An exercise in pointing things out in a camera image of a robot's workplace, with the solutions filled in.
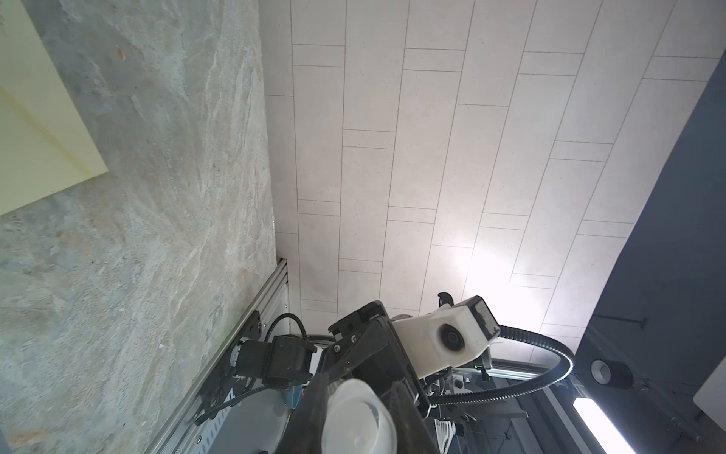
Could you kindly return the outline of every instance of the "camera lens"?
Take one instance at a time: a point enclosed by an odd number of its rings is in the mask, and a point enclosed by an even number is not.
[[[451,325],[442,325],[439,328],[439,338],[444,346],[452,352],[459,352],[464,349],[464,338],[459,330]]]

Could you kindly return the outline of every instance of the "white plastic housing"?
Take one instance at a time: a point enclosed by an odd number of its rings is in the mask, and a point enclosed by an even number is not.
[[[467,306],[443,306],[430,314],[394,320],[392,324],[418,378],[465,364],[489,347],[489,341]],[[439,338],[443,325],[459,331],[464,338],[463,349],[453,352],[444,346]]]

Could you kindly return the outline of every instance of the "black cylinder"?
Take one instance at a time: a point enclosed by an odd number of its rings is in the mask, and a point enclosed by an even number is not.
[[[633,386],[633,372],[623,362],[594,360],[590,363],[590,374],[603,386],[620,389],[630,389]]]

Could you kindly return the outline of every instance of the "dark gray wall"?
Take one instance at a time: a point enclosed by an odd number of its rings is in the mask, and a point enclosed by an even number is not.
[[[649,379],[698,429],[692,395],[726,356],[726,60],[683,129],[595,314],[648,319],[641,328],[592,318],[577,362],[634,447],[666,452],[681,431],[662,420],[661,409],[637,392],[598,386],[586,369],[595,357],[620,356],[612,359]]]

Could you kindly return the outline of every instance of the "metal frame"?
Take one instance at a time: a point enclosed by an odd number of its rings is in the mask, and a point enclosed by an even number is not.
[[[164,423],[144,454],[176,453],[180,447],[188,444],[194,435],[202,430],[204,425],[196,427],[194,425],[194,417],[202,404],[202,400],[199,397],[199,390],[204,380],[206,380],[224,352],[232,345],[235,335],[241,329],[242,325],[245,324],[250,314],[255,310],[262,311],[272,301],[275,293],[284,284],[287,284],[287,260],[282,259],[252,302],[245,308],[242,317],[240,317],[240,320],[230,331],[224,343],[219,347],[219,350],[217,350],[210,362],[200,371],[192,386],[189,388],[189,391],[185,394],[171,416],[169,416],[169,419]]]

